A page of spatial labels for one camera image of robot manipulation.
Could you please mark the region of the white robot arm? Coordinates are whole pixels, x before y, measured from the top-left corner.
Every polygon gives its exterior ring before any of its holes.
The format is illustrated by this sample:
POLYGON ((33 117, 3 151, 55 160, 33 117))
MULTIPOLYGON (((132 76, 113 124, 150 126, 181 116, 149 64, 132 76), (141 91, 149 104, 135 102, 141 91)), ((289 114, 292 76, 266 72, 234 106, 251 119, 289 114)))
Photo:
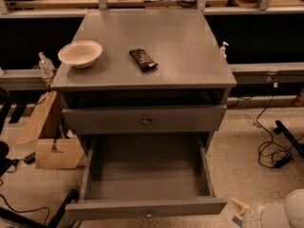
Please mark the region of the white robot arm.
POLYGON ((294 190, 276 205, 249 207, 238 199, 232 201, 242 214, 232 218, 238 228, 304 228, 304 189, 294 190))

